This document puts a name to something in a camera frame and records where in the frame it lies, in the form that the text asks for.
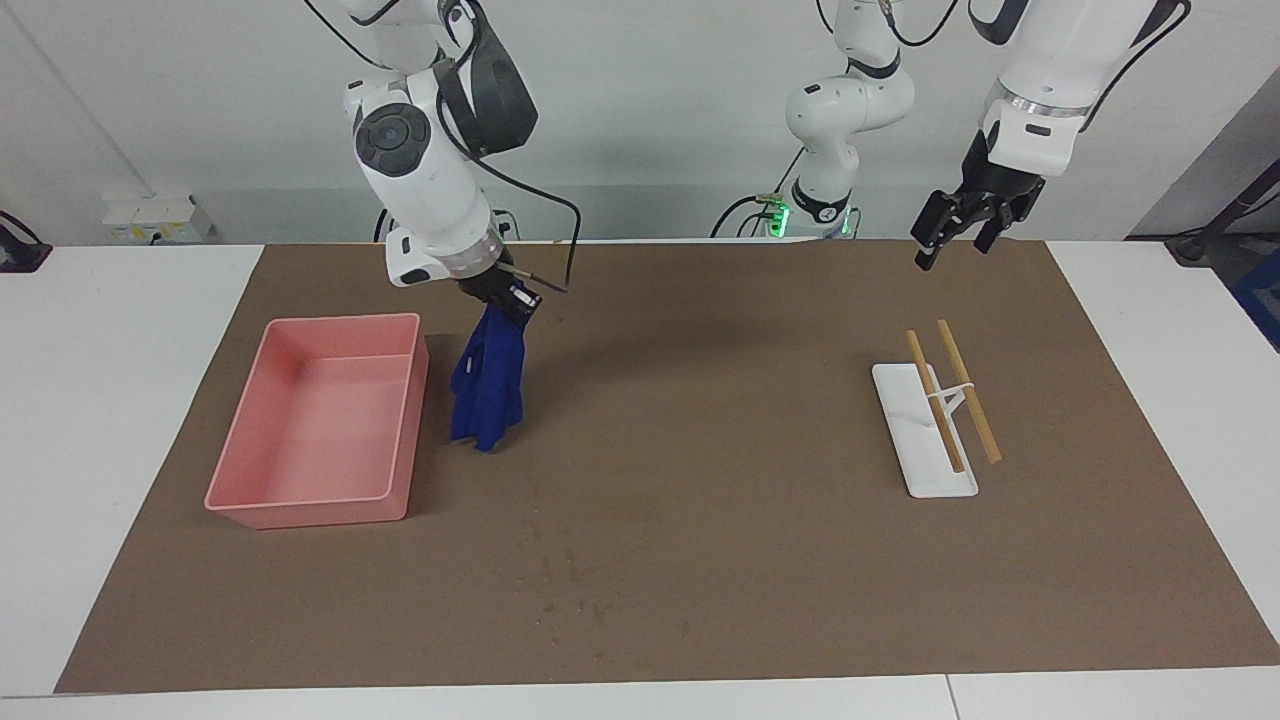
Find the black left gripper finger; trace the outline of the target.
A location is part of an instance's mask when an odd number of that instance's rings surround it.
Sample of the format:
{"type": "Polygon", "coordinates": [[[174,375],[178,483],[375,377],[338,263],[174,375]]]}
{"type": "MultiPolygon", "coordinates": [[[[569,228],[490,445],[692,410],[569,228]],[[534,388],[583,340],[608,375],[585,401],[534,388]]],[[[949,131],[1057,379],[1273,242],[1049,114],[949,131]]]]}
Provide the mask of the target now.
{"type": "Polygon", "coordinates": [[[948,228],[956,210],[957,202],[951,193],[934,190],[913,223],[910,233],[918,246],[915,264],[923,272],[932,269],[940,250],[954,237],[948,228]]]}
{"type": "Polygon", "coordinates": [[[984,213],[982,228],[975,237],[974,247],[988,254],[995,241],[1012,224],[1012,209],[1005,200],[991,200],[984,213]]]}

